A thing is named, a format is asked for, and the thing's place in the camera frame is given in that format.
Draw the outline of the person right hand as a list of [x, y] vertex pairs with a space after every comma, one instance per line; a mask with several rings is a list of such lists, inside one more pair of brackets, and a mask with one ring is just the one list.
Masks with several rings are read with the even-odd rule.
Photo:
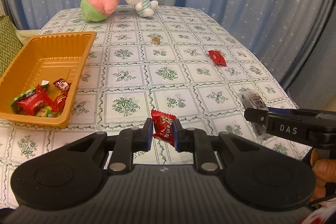
[[326, 196], [326, 183], [335, 183], [336, 161], [335, 159], [320, 159], [317, 150], [314, 149], [311, 153], [310, 163], [316, 177], [315, 190], [311, 200], [316, 200]]

